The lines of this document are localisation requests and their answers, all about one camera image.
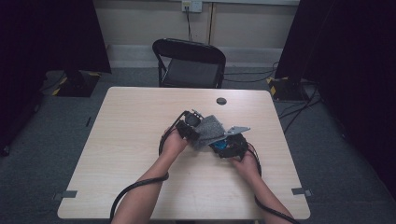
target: table top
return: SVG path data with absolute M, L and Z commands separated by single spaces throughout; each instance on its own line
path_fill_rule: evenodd
M 225 98 L 226 105 L 217 104 Z M 214 115 L 225 130 L 243 133 L 257 150 L 262 178 L 297 219 L 310 211 L 267 91 L 113 87 L 93 124 L 63 198 L 60 218 L 109 218 L 117 195 L 133 184 L 158 158 L 163 131 L 185 110 Z M 152 219 L 256 219 L 260 208 L 233 166 L 210 147 L 187 147 L 169 170 Z

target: chair backrest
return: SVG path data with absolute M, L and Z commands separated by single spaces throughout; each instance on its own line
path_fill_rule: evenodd
M 223 67 L 226 63 L 224 54 L 216 47 L 187 40 L 159 39 L 153 43 L 152 50 L 160 62 L 162 61 L 160 56 L 163 56 L 185 61 L 222 64 Z

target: chair leg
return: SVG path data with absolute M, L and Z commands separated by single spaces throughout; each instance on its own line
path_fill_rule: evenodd
M 216 87 L 216 89 L 221 89 L 223 79 L 224 79 L 224 75 L 221 75 L 218 80 L 218 86 Z
M 158 64 L 158 87 L 162 87 L 163 86 L 162 79 L 163 79 L 163 69 Z

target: forearm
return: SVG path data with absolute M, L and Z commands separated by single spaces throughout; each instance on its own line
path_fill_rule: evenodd
M 137 181 L 166 175 L 175 159 L 161 155 Z M 122 199 L 112 223 L 148 223 L 162 185 L 163 182 L 158 182 L 129 191 Z
M 288 217 L 292 217 L 289 210 L 282 204 L 282 202 L 275 196 L 275 194 L 268 188 L 262 178 L 258 175 L 248 181 L 249 185 L 252 187 L 254 194 L 257 199 L 264 206 L 274 209 Z M 262 217 L 267 224 L 271 223 L 288 223 L 287 220 L 270 214 L 267 211 L 262 210 Z

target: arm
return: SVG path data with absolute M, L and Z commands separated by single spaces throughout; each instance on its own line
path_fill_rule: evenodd
M 163 145 L 163 153 L 137 181 L 164 176 L 187 144 L 174 129 Z M 159 182 L 129 191 L 122 199 L 112 224 L 148 223 L 162 185 Z
M 280 213 L 285 214 L 286 216 L 292 217 L 289 210 L 282 204 L 282 202 L 275 196 L 275 194 L 268 188 L 265 182 L 262 180 L 262 177 L 259 175 L 256 159 L 250 152 L 246 152 L 244 159 L 238 161 L 235 158 L 229 159 L 229 161 L 233 164 L 233 166 L 238 171 L 245 181 L 249 184 L 251 189 L 253 190 L 256 197 L 259 199 L 260 203 L 263 205 L 270 207 Z M 287 220 L 277 217 L 273 214 L 270 214 L 264 210 L 262 210 L 262 218 L 264 222 L 267 224 L 273 223 L 287 223 L 290 224 Z

